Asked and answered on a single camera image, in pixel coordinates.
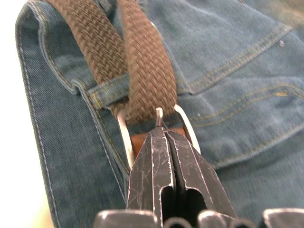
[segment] orange stitching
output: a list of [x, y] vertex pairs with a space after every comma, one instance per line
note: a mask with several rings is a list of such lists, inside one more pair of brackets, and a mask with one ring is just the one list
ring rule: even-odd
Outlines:
[[[293, 93], [293, 92], [289, 92], [288, 90], [285, 90], [285, 91], [282, 91], [282, 93], [291, 93], [291, 94], [294, 94], [295, 96], [298, 96], [297, 94]], [[236, 113], [240, 112], [242, 109], [244, 109], [246, 106], [248, 106], [250, 103], [253, 103], [255, 101], [258, 101], [258, 100], [262, 100], [262, 99], [266, 99], [266, 98], [269, 98], [271, 96], [274, 96], [276, 95], [276, 93], [273, 93], [273, 94], [270, 94], [270, 95], [267, 95], [267, 96], [262, 96], [262, 97], [257, 97], [253, 100], [250, 100], [250, 101], [247, 101], [244, 103], [243, 106], [239, 107], [236, 111], [232, 112], [230, 115], [226, 116], [226, 117], [223, 117], [221, 118], [220, 120], [218, 121], [214, 121], [214, 122], [211, 122], [211, 123], [205, 123], [205, 124], [200, 124], [200, 125], [196, 125], [194, 127], [206, 127], [206, 126], [211, 126], [211, 125], [215, 125], [215, 124], [218, 124], [220, 122], [223, 122], [225, 121], [226, 119], [232, 117], [233, 115], [235, 115]]]
[[267, 88], [264, 88], [264, 89], [260, 89], [260, 90], [257, 90], [257, 91], [254, 91], [252, 93], [249, 93], [245, 96], [243, 96], [242, 98], [238, 99], [236, 102], [230, 104], [228, 107], [225, 107], [221, 110], [219, 110], [218, 112], [214, 113], [214, 114], [208, 114], [208, 115], [202, 115], [200, 117], [191, 117], [189, 118], [189, 120], [201, 120], [201, 119], [210, 119], [212, 117], [216, 117], [220, 114], [222, 114], [223, 112], [227, 111], [228, 109], [232, 108], [233, 106], [235, 106], [237, 103], [241, 102], [242, 100], [244, 100], [245, 98], [249, 97], [249, 96], [252, 96], [252, 95], [255, 95], [255, 94], [258, 94], [258, 93], [261, 93], [261, 92], [266, 92], [266, 91], [270, 91], [272, 89], [277, 89], [277, 88], [280, 88], [280, 87], [290, 87], [290, 88], [293, 88], [293, 89], [296, 89], [296, 90], [299, 90], [300, 92], [304, 93], [304, 90], [298, 88], [298, 87], [295, 87], [294, 85], [289, 85], [289, 84], [278, 84], [276, 86], [271, 86], [271, 87], [267, 87]]
[[[271, 45], [272, 43], [275, 43], [275, 42], [276, 42], [276, 38], [273, 39], [273, 40], [271, 40], [271, 42], [270, 42], [269, 44], [267, 44], [266, 46], [269, 46], [269, 45]], [[252, 54], [252, 55], [246, 57], [246, 58], [243, 60], [243, 62], [240, 62], [240, 63], [234, 65], [232, 68], [227, 69], [226, 71], [224, 71], [223, 73], [221, 73], [218, 77], [214, 78], [214, 79], [211, 80], [209, 83], [203, 85], [203, 87], [208, 87], [209, 85], [211, 85], [211, 84], [213, 84], [214, 82], [216, 82], [218, 79], [221, 79], [221, 78], [223, 77], [223, 75], [229, 74], [230, 72], [232, 72], [232, 71], [238, 69], [240, 66], [242, 66], [242, 65], [244, 65], [246, 62], [250, 61], [250, 59], [251, 59], [252, 57], [254, 57], [255, 55], [256, 55], [256, 53], [254, 53], [254, 54]]]
[[[232, 64], [233, 62], [237, 62], [238, 60], [240, 60], [242, 57], [244, 57], [247, 53], [249, 53], [250, 51], [252, 51], [253, 49], [256, 49], [258, 51], [259, 46], [263, 43], [266, 42], [266, 40], [271, 37], [272, 35], [274, 35], [279, 29], [282, 29], [281, 26], [276, 27], [271, 33], [269, 33], [263, 40], [261, 40], [258, 44], [256, 44], [254, 47], [250, 48], [249, 50], [247, 50], [245, 53], [239, 54], [238, 56], [236, 56], [233, 60], [228, 61], [226, 64], [224, 64], [223, 66], [221, 66], [220, 68], [213, 70], [212, 72], [208, 73], [206, 77], [203, 77], [201, 80], [190, 83], [188, 85], [190, 86], [195, 86], [198, 85], [202, 82], [204, 82], [205, 80], [207, 80], [208, 78], [214, 76], [218, 71], [224, 69], [225, 67], [228, 67], [228, 65]], [[285, 30], [282, 33], [280, 33], [279, 35], [277, 35], [275, 38], [269, 40], [269, 43], [265, 43], [265, 46], [269, 46], [272, 43], [275, 43], [275, 40], [280, 37], [282, 34], [284, 34], [285, 32], [288, 32], [289, 30]], [[201, 88], [198, 88], [196, 90], [193, 90], [193, 92], [198, 92], [199, 90], [201, 90], [204, 87], [209, 86], [210, 84], [212, 84], [213, 82], [215, 82], [216, 80], [218, 80], [219, 78], [221, 78], [225, 73], [227, 72], [231, 72], [232, 70], [237, 69], [239, 66], [241, 66], [242, 64], [244, 64], [246, 61], [249, 61], [250, 58], [252, 58], [253, 56], [255, 56], [257, 54], [257, 52], [253, 53], [252, 55], [248, 56], [244, 61], [242, 61], [241, 63], [238, 63], [237, 65], [233, 66], [232, 68], [227, 69], [224, 73], [222, 73], [220, 76], [216, 77], [215, 79], [213, 79], [211, 82], [207, 83], [206, 85], [204, 85]], [[186, 84], [187, 82], [184, 82], [184, 80], [178, 79], [177, 82], [179, 84]]]
[[242, 4], [246, 5], [246, 3], [243, 0], [239, 0]]
[[93, 97], [94, 97], [94, 99], [95, 99], [95, 101], [96, 101], [98, 107], [101, 109], [101, 108], [102, 108], [102, 105], [101, 105], [101, 103], [99, 102], [99, 100], [97, 99], [96, 94], [98, 94], [98, 92], [93, 93]]
[[276, 96], [288, 96], [287, 93], [283, 93], [283, 92], [278, 92], [278, 93], [275, 93]]
[[[295, 93], [295, 92], [292, 92], [292, 91], [284, 90], [284, 91], [282, 91], [282, 93], [294, 94], [295, 96], [304, 99], [304, 96], [303, 96], [303, 95], [300, 95], [300, 94]], [[248, 106], [250, 103], [255, 102], [255, 101], [258, 101], [258, 100], [266, 99], [266, 98], [269, 98], [269, 97], [274, 96], [274, 95], [276, 95], [276, 92], [275, 92], [275, 93], [272, 93], [272, 94], [269, 94], [269, 95], [257, 97], [257, 98], [252, 99], [252, 100], [248, 100], [247, 102], [244, 103], [244, 105], [242, 105], [241, 107], [239, 107], [236, 111], [230, 113], [230, 114], [227, 115], [226, 117], [221, 118], [220, 120], [213, 121], [213, 122], [209, 122], [209, 123], [205, 123], [205, 124], [201, 124], [201, 125], [193, 125], [193, 127], [194, 127], [194, 128], [200, 128], [200, 127], [206, 127], [206, 126], [211, 126], [211, 125], [218, 124], [218, 123], [223, 122], [223, 121], [225, 121], [226, 119], [232, 117], [232, 116], [235, 115], [236, 113], [240, 112], [242, 109], [244, 109], [244, 108], [245, 108], [246, 106]], [[189, 119], [190, 119], [190, 120], [195, 120], [195, 118], [197, 118], [197, 117], [191, 117], [191, 118], [189, 118]], [[178, 120], [178, 121], [166, 122], [166, 124], [167, 124], [167, 125], [170, 125], [170, 124], [174, 124], [174, 123], [176, 124], [176, 123], [179, 123], [179, 122], [181, 122], [181, 121]]]
[[221, 165], [220, 165], [221, 163], [225, 163], [225, 162], [227, 162], [227, 161], [229, 161], [229, 160], [235, 160], [235, 159], [238, 159], [238, 158], [246, 157], [248, 154], [250, 154], [250, 153], [253, 152], [254, 150], [258, 150], [258, 149], [260, 149], [260, 148], [263, 147], [263, 146], [267, 146], [268, 144], [272, 143], [273, 141], [277, 140], [278, 138], [282, 137], [283, 135], [289, 134], [290, 132], [292, 132], [292, 131], [293, 131], [295, 128], [297, 128], [298, 126], [299, 126], [299, 124], [297, 124], [297, 126], [293, 126], [290, 130], [288, 130], [288, 131], [286, 131], [286, 132], [283, 132], [283, 133], [280, 134], [280, 135], [277, 135], [275, 138], [272, 138], [272, 139], [270, 139], [270, 140], [267, 140], [267, 141], [265, 141], [265, 142], [260, 143], [258, 146], [252, 148], [251, 150], [245, 151], [243, 154], [241, 154], [241, 155], [239, 155], [239, 156], [231, 156], [231, 157], [229, 157], [229, 158], [225, 158], [223, 161], [218, 162], [219, 165], [217, 165], [217, 166], [221, 166]]
[[209, 77], [213, 76], [215, 73], [217, 73], [218, 71], [222, 70], [223, 68], [227, 67], [228, 65], [232, 64], [233, 62], [238, 61], [239, 59], [241, 59], [242, 57], [244, 57], [246, 54], [248, 54], [249, 52], [251, 52], [252, 50], [256, 49], [258, 51], [258, 49], [260, 48], [260, 45], [263, 44], [265, 41], [267, 41], [268, 38], [270, 38], [272, 35], [274, 35], [277, 30], [279, 30], [281, 28], [281, 26], [276, 27], [271, 33], [269, 33], [266, 37], [264, 37], [264, 39], [262, 39], [258, 44], [254, 45], [252, 48], [250, 48], [249, 50], [247, 50], [245, 53], [241, 53], [239, 55], [237, 55], [233, 60], [228, 61], [226, 64], [224, 64], [222, 67], [220, 67], [219, 69], [216, 69], [212, 72], [210, 72], [209, 74], [206, 75], [206, 77], [203, 77], [201, 80], [194, 82], [194, 83], [190, 83], [191, 86], [195, 86], [197, 84], [202, 83], [203, 81], [205, 81], [206, 79], [208, 79]]

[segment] jeans seam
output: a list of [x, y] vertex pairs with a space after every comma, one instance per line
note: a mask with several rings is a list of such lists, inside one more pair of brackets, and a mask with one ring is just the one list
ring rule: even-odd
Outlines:
[[46, 159], [46, 156], [45, 156], [44, 146], [43, 146], [43, 142], [42, 142], [42, 138], [41, 138], [41, 134], [40, 134], [40, 130], [39, 130], [39, 125], [38, 125], [38, 122], [37, 122], [34, 102], [33, 102], [33, 98], [32, 98], [30, 82], [29, 82], [29, 75], [28, 75], [27, 65], [26, 65], [25, 57], [24, 57], [24, 53], [23, 53], [22, 32], [21, 31], [22, 31], [22, 26], [20, 26], [20, 28], [19, 28], [19, 37], [20, 37], [20, 41], [19, 41], [20, 48], [19, 48], [19, 50], [20, 50], [20, 55], [21, 55], [21, 61], [22, 61], [22, 64], [24, 66], [24, 73], [25, 73], [25, 76], [26, 76], [27, 87], [28, 87], [28, 95], [29, 95], [30, 103], [31, 103], [31, 106], [32, 106], [32, 109], [33, 109], [33, 117], [34, 117], [34, 122], [35, 122], [35, 125], [36, 125], [36, 129], [37, 129], [38, 140], [39, 140], [39, 143], [40, 143], [40, 147], [41, 147], [41, 151], [42, 151], [42, 155], [43, 155], [43, 161], [44, 161], [46, 171], [47, 171], [47, 181], [48, 181], [48, 186], [49, 186], [49, 190], [50, 190], [52, 201], [53, 201], [56, 221], [57, 221], [58, 227], [61, 228], [61, 225], [60, 225], [60, 222], [59, 222], [59, 217], [58, 217], [58, 212], [57, 212], [57, 207], [56, 207], [56, 202], [55, 202], [55, 197], [54, 197], [54, 193], [53, 193], [53, 189], [52, 189], [52, 185], [51, 185], [51, 181], [50, 181], [48, 163], [47, 163], [47, 159]]
[[[33, 6], [36, 10], [39, 11], [39, 15], [41, 16], [41, 18], [43, 19], [43, 21], [44, 21], [46, 24], [48, 24], [48, 23], [47, 23], [47, 20], [46, 20], [45, 17], [43, 16], [43, 13], [42, 13], [40, 7], [39, 7], [38, 5], [36, 5], [36, 2], [32, 1], [32, 3], [33, 3], [34, 5], [31, 4], [31, 6]], [[49, 58], [50, 58], [50, 61], [51, 61], [50, 64], [51, 64], [51, 66], [53, 66], [53, 68], [56, 69], [57, 74], [58, 74], [62, 79], [65, 80], [65, 78], [61, 75], [60, 71], [58, 70], [57, 66], [55, 65], [55, 62], [51, 59], [51, 55], [48, 53], [48, 50], [47, 50], [47, 54], [48, 54], [48, 56], [49, 56]], [[101, 117], [100, 117], [99, 113], [97, 113], [97, 114], [98, 114], [98, 116], [99, 116], [100, 122], [102, 123], [102, 125], [103, 125], [103, 127], [104, 127], [104, 129], [105, 129], [105, 132], [106, 132], [107, 136], [109, 137], [109, 134], [108, 134], [108, 132], [107, 132], [107, 130], [106, 130], [106, 128], [105, 128], [105, 126], [104, 126], [102, 120], [101, 120]], [[116, 154], [117, 154], [119, 160], [122, 162], [122, 165], [124, 166], [125, 170], [128, 172], [128, 169], [127, 169], [125, 163], [122, 161], [121, 157], [119, 156], [119, 154], [118, 154], [118, 152], [117, 152], [117, 150], [116, 150], [116, 148], [115, 148], [115, 146], [114, 146], [114, 144], [113, 144], [113, 142], [112, 142], [112, 140], [111, 140], [110, 137], [109, 137], [109, 139], [110, 139], [110, 143], [111, 143], [112, 147], [114, 148], [114, 150], [115, 150], [115, 152], [116, 152]]]
[[[277, 34], [275, 37], [271, 38], [271, 36], [275, 35], [277, 32], [281, 31], [279, 34]], [[194, 93], [199, 92], [201, 89], [208, 87], [209, 85], [211, 85], [212, 83], [216, 82], [218, 79], [223, 78], [224, 75], [228, 75], [231, 73], [231, 71], [234, 71], [236, 69], [238, 69], [239, 67], [243, 66], [246, 62], [254, 59], [256, 56], [258, 56], [259, 54], [261, 54], [262, 52], [264, 52], [267, 48], [271, 47], [277, 40], [278, 38], [286, 35], [288, 32], [290, 31], [289, 27], [286, 26], [277, 26], [275, 29], [273, 29], [266, 37], [264, 37], [261, 41], [259, 41], [257, 44], [255, 44], [253, 47], [249, 48], [247, 51], [245, 51], [244, 53], [241, 53], [239, 55], [237, 55], [233, 60], [230, 60], [228, 62], [226, 62], [224, 65], [222, 65], [221, 67], [211, 71], [210, 73], [207, 73], [207, 75], [205, 77], [203, 77], [202, 79], [199, 79], [195, 82], [192, 83], [187, 83], [190, 87], [197, 87], [199, 84], [202, 84], [202, 86], [193, 89]], [[245, 57], [248, 53], [252, 52], [253, 50], [256, 50], [253, 54], [247, 56], [243, 61], [240, 62], [240, 60]], [[205, 83], [205, 81], [214, 76], [217, 72], [224, 70], [226, 68], [226, 70], [221, 73], [218, 77], [215, 77], [214, 79], [212, 79], [211, 81]], [[181, 80], [177, 80], [178, 84], [184, 84], [184, 81]]]
[[298, 91], [304, 93], [304, 90], [302, 90], [302, 89], [300, 89], [300, 88], [298, 88], [294, 85], [285, 84], [285, 83], [278, 84], [276, 86], [271, 86], [271, 87], [267, 87], [267, 88], [264, 88], [264, 89], [259, 89], [259, 90], [253, 91], [252, 93], [246, 94], [245, 96], [238, 99], [236, 102], [229, 104], [228, 106], [226, 106], [225, 108], [219, 110], [218, 112], [216, 112], [214, 114], [203, 115], [203, 116], [200, 116], [200, 117], [190, 117], [189, 120], [205, 120], [205, 119], [210, 119], [210, 118], [216, 117], [216, 116], [222, 114], [223, 112], [227, 111], [228, 109], [232, 108], [233, 106], [237, 105], [238, 103], [240, 103], [242, 100], [244, 100], [247, 97], [250, 97], [252, 95], [256, 95], [258, 93], [267, 92], [267, 91], [270, 91], [270, 90], [273, 90], [273, 89], [278, 89], [278, 88], [283, 87], [283, 86], [293, 88], [295, 90], [298, 90]]
[[[284, 91], [280, 91], [280, 92], [282, 92], [282, 93], [292, 93], [292, 94], [294, 94], [295, 96], [304, 99], [304, 96], [301, 96], [301, 95], [299, 96], [299, 94], [296, 94], [296, 93], [294, 93], [294, 92], [290, 92], [290, 91], [288, 91], [288, 90], [284, 90]], [[235, 111], [232, 112], [231, 114], [227, 115], [226, 117], [223, 117], [223, 118], [221, 118], [221, 119], [219, 119], [219, 120], [217, 120], [217, 121], [211, 122], [211, 123], [198, 124], [198, 125], [195, 126], [195, 128], [212, 126], [212, 125], [215, 125], [215, 124], [219, 124], [219, 123], [221, 123], [221, 122], [224, 122], [225, 120], [227, 120], [227, 119], [231, 118], [232, 116], [234, 116], [235, 114], [239, 113], [241, 110], [243, 110], [243, 109], [244, 109], [245, 107], [247, 107], [249, 104], [251, 104], [251, 103], [253, 103], [253, 102], [255, 102], [255, 101], [259, 101], [259, 100], [264, 100], [264, 99], [270, 98], [270, 97], [272, 97], [272, 96], [277, 96], [276, 93], [277, 93], [277, 92], [272, 93], [272, 94], [268, 94], [268, 95], [265, 95], [265, 96], [261, 96], [261, 97], [256, 97], [256, 98], [254, 98], [254, 99], [252, 99], [252, 100], [249, 100], [249, 101], [245, 102], [244, 105], [243, 105], [242, 107], [239, 107], [237, 110], [235, 110]]]
[[[295, 93], [295, 92], [290, 91], [290, 90], [282, 90], [282, 91], [279, 91], [279, 92], [280, 92], [280, 93], [286, 93], [286, 94], [293, 94], [293, 95], [295, 95], [295, 96], [297, 96], [297, 97], [299, 97], [299, 98], [301, 98], [301, 99], [304, 99], [304, 96], [303, 96], [303, 95], [300, 95], [300, 94]], [[223, 122], [223, 121], [225, 121], [225, 120], [231, 118], [231, 117], [234, 116], [235, 114], [239, 113], [241, 110], [243, 110], [245, 107], [247, 107], [249, 104], [251, 104], [251, 103], [253, 103], [253, 102], [255, 102], [255, 101], [267, 99], [267, 98], [270, 98], [270, 97], [272, 97], [272, 96], [277, 96], [277, 97], [280, 97], [280, 98], [283, 97], [283, 96], [281, 96], [281, 95], [277, 95], [277, 93], [278, 93], [278, 92], [274, 92], [274, 93], [271, 93], [271, 94], [268, 94], [268, 95], [265, 95], [265, 96], [255, 97], [255, 98], [253, 98], [253, 99], [248, 100], [247, 102], [245, 102], [245, 103], [244, 103], [241, 107], [239, 107], [237, 110], [235, 110], [235, 111], [229, 113], [226, 117], [222, 117], [220, 120], [213, 121], [213, 122], [209, 122], [209, 123], [197, 124], [197, 125], [194, 125], [194, 124], [193, 124], [193, 128], [208, 127], [208, 126], [212, 126], [212, 125], [215, 125], [215, 124], [219, 124], [219, 123], [221, 123], [221, 122]], [[195, 121], [195, 120], [197, 120], [197, 119], [198, 119], [198, 118], [195, 117], [195, 116], [189, 117], [189, 120], [191, 120], [191, 121]], [[166, 122], [166, 125], [171, 125], [171, 124], [174, 124], [174, 123], [176, 124], [176, 123], [179, 123], [179, 122], [181, 122], [181, 121], [180, 121], [180, 120], [178, 120], [178, 121], [172, 121], [172, 122], [169, 122], [169, 121], [168, 121], [168, 122]]]
[[[285, 35], [288, 31], [283, 31], [281, 34], [278, 34], [277, 36], [275, 36], [273, 39], [269, 40], [269, 43], [265, 43], [264, 45], [266, 47], [271, 47], [274, 43], [277, 42], [278, 38], [282, 37], [283, 35]], [[216, 81], [222, 79], [225, 76], [228, 76], [230, 73], [234, 72], [235, 70], [239, 69], [241, 66], [243, 66], [245, 63], [249, 62], [250, 60], [254, 59], [255, 57], [257, 57], [258, 55], [260, 55], [261, 53], [263, 53], [266, 50], [266, 48], [261, 48], [260, 50], [257, 50], [257, 52], [253, 53], [250, 56], [247, 56], [246, 58], [244, 58], [244, 60], [242, 62], [239, 62], [238, 64], [235, 64], [234, 66], [228, 68], [227, 70], [225, 70], [223, 73], [221, 73], [218, 77], [215, 77], [213, 80], [211, 80], [209, 83], [205, 84], [202, 88], [206, 88], [208, 86], [210, 86], [211, 84], [215, 83]]]
[[245, 2], [244, 2], [244, 0], [238, 0], [240, 3], [242, 3], [243, 5], [247, 5]]
[[239, 160], [242, 161], [242, 158], [246, 158], [249, 154], [251, 154], [252, 152], [254, 151], [258, 151], [259, 149], [261, 149], [262, 147], [267, 147], [270, 143], [276, 141], [277, 139], [285, 136], [285, 135], [288, 135], [292, 132], [294, 132], [296, 129], [301, 130], [302, 128], [304, 127], [304, 123], [299, 123], [299, 124], [296, 124], [296, 125], [293, 125], [289, 130], [287, 131], [284, 131], [283, 133], [277, 135], [276, 137], [272, 138], [272, 139], [269, 139], [269, 140], [266, 140], [262, 143], [260, 143], [259, 145], [255, 146], [254, 148], [252, 148], [251, 150], [247, 150], [245, 151], [244, 153], [242, 153], [241, 155], [237, 155], [237, 156], [231, 156], [229, 158], [225, 158], [223, 161], [221, 162], [216, 162], [217, 165], [213, 165], [214, 168], [218, 169], [218, 168], [224, 168], [225, 166], [227, 166], [227, 162], [229, 163], [230, 160]]
[[96, 101], [97, 105], [98, 105], [98, 108], [101, 109], [103, 106], [102, 106], [102, 103], [98, 100], [97, 96], [96, 95], [99, 95], [99, 92], [95, 92], [93, 93], [93, 98], [94, 100]]
[[[79, 79], [78, 79], [77, 81], [82, 85], [83, 91], [85, 92], [85, 94], [86, 94], [86, 96], [87, 96], [87, 98], [88, 98], [88, 100], [89, 100], [89, 106], [91, 107], [92, 111], [95, 112], [95, 113], [97, 113], [97, 111], [94, 109], [94, 106], [93, 106], [93, 104], [92, 104], [92, 100], [91, 100], [91, 98], [90, 98], [90, 96], [89, 96], [89, 94], [88, 94], [88, 92], [87, 92], [87, 89], [86, 89], [85, 84], [84, 84], [81, 80], [79, 80]], [[101, 137], [101, 135], [100, 135], [100, 133], [99, 133], [98, 126], [97, 126], [97, 124], [96, 124], [94, 118], [93, 118], [93, 122], [94, 122], [94, 125], [95, 125], [95, 128], [96, 128], [96, 131], [97, 131], [97, 133], [98, 133], [99, 139], [100, 139], [100, 141], [101, 141], [101, 144], [102, 144], [102, 146], [103, 146], [103, 148], [104, 148], [104, 152], [105, 152], [105, 154], [106, 154], [106, 156], [107, 156], [107, 159], [108, 159], [108, 161], [109, 161], [109, 163], [110, 163], [112, 172], [113, 172], [113, 174], [114, 174], [114, 176], [115, 176], [115, 179], [116, 179], [116, 182], [117, 182], [117, 184], [118, 184], [118, 187], [119, 187], [120, 193], [121, 193], [121, 195], [122, 195], [122, 198], [123, 198], [124, 202], [126, 203], [125, 198], [124, 198], [123, 190], [122, 190], [122, 188], [121, 188], [121, 186], [120, 186], [120, 184], [119, 184], [119, 181], [118, 181], [118, 179], [117, 179], [117, 176], [116, 176], [116, 174], [115, 174], [115, 172], [114, 172], [114, 168], [113, 168], [112, 163], [111, 163], [111, 161], [110, 161], [110, 157], [109, 157], [108, 152], [107, 152], [107, 150], [106, 150], [106, 148], [105, 148], [105, 144], [104, 144], [104, 142], [103, 142], [103, 140], [102, 140], [102, 137]]]
[[[31, 0], [28, 2], [37, 12], [37, 15], [39, 18], [41, 18], [43, 21], [44, 21], [44, 24], [46, 25], [46, 30], [47, 30], [47, 27], [48, 27], [48, 21], [47, 19], [44, 17], [43, 13], [42, 13], [42, 10], [41, 8], [37, 5], [37, 1], [36, 0]], [[70, 88], [72, 88], [72, 84], [70, 82], [68, 82], [63, 76], [62, 74], [60, 73], [59, 69], [57, 68], [51, 54], [50, 54], [50, 51], [48, 49], [48, 45], [47, 45], [47, 40], [44, 39], [44, 42], [45, 42], [45, 51], [46, 51], [46, 61], [49, 62], [49, 64], [55, 69], [55, 71], [57, 72], [57, 76], [59, 76], [59, 78], [61, 78]]]

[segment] blue denim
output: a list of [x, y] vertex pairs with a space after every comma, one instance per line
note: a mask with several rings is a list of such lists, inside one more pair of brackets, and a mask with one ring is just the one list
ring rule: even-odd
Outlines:
[[[94, 1], [122, 34], [115, 1]], [[257, 222], [267, 208], [304, 207], [304, 23], [274, 7], [288, 1], [138, 3], [162, 36], [178, 104], [237, 214]], [[26, 3], [16, 40], [54, 224], [91, 227], [98, 211], [125, 207], [129, 169], [107, 108], [128, 96], [128, 74], [96, 85], [68, 25], [44, 1]], [[175, 115], [165, 122], [181, 126]]]

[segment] white stitching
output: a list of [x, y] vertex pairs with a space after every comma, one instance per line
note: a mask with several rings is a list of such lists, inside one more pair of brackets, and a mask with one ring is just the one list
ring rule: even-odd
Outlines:
[[[87, 96], [87, 98], [86, 98], [85, 100], [90, 99], [90, 98], [89, 98], [89, 94], [88, 94], [87, 92], [86, 92], [86, 95], [84, 95], [84, 94], [82, 94], [82, 95], [83, 95], [84, 97]], [[117, 176], [116, 176], [116, 174], [115, 174], [115, 172], [114, 172], [114, 168], [113, 168], [112, 163], [111, 163], [111, 161], [110, 161], [110, 157], [109, 157], [108, 152], [107, 152], [107, 150], [106, 150], [106, 148], [105, 148], [104, 141], [102, 140], [102, 137], [101, 137], [101, 135], [100, 135], [100, 133], [99, 133], [99, 128], [98, 128], [98, 125], [97, 125], [97, 123], [96, 123], [96, 118], [97, 118], [97, 117], [95, 116], [94, 111], [92, 110], [92, 109], [94, 108], [94, 107], [93, 107], [93, 104], [92, 104], [92, 105], [89, 104], [89, 108], [90, 108], [90, 110], [91, 110], [91, 112], [92, 112], [92, 115], [95, 117], [95, 118], [93, 117], [92, 119], [93, 119], [93, 122], [94, 122], [94, 125], [95, 125], [95, 128], [96, 128], [96, 131], [97, 131], [97, 133], [98, 133], [98, 136], [99, 136], [99, 139], [100, 139], [100, 141], [101, 141], [101, 144], [102, 144], [102, 146], [103, 146], [103, 148], [104, 148], [104, 152], [105, 152], [105, 154], [106, 154], [106, 157], [108, 158], [108, 161], [109, 161], [109, 163], [110, 163], [112, 172], [113, 172], [113, 174], [114, 174], [114, 176], [115, 176], [116, 182], [117, 182], [118, 187], [119, 187], [119, 191], [120, 191], [120, 193], [122, 194], [124, 203], [126, 203], [126, 200], [125, 200], [125, 197], [124, 197], [124, 194], [123, 194], [123, 190], [122, 190], [122, 188], [120, 187], [119, 181], [118, 181], [118, 179], [117, 179]]]
[[39, 138], [39, 142], [40, 142], [40, 146], [41, 146], [41, 150], [42, 150], [43, 161], [44, 161], [44, 164], [46, 166], [47, 180], [48, 180], [48, 185], [49, 185], [49, 189], [50, 189], [51, 196], [52, 196], [53, 206], [54, 206], [54, 210], [55, 210], [55, 216], [56, 216], [56, 220], [57, 220], [58, 226], [59, 226], [59, 228], [61, 228], [60, 222], [59, 222], [59, 218], [58, 218], [58, 213], [57, 213], [54, 193], [53, 193], [52, 186], [51, 186], [51, 181], [50, 181], [50, 176], [49, 176], [49, 171], [48, 171], [47, 159], [46, 159], [45, 152], [44, 152], [44, 146], [43, 146], [43, 143], [42, 143], [39, 126], [38, 126], [38, 123], [37, 123], [34, 102], [33, 102], [32, 93], [31, 93], [31, 89], [30, 89], [29, 75], [28, 75], [27, 66], [26, 66], [26, 62], [25, 62], [25, 58], [24, 58], [24, 53], [23, 53], [22, 32], [21, 31], [22, 31], [22, 28], [19, 28], [19, 37], [20, 37], [20, 48], [19, 49], [20, 49], [21, 61], [22, 61], [22, 64], [24, 66], [24, 73], [25, 73], [26, 79], [27, 79], [28, 95], [29, 95], [30, 103], [31, 103], [31, 106], [32, 106], [32, 109], [33, 109], [33, 116], [34, 116], [34, 121], [35, 121], [35, 124], [36, 124], [38, 138]]

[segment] brown braided belt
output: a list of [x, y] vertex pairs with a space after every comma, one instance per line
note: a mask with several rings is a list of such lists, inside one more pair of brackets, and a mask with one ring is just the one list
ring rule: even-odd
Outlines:
[[[174, 112], [176, 84], [172, 66], [156, 28], [134, 0], [118, 0], [124, 41], [92, 0], [47, 0], [66, 20], [98, 84], [130, 75], [126, 120], [154, 119], [156, 107]], [[121, 104], [112, 107], [117, 114]]]

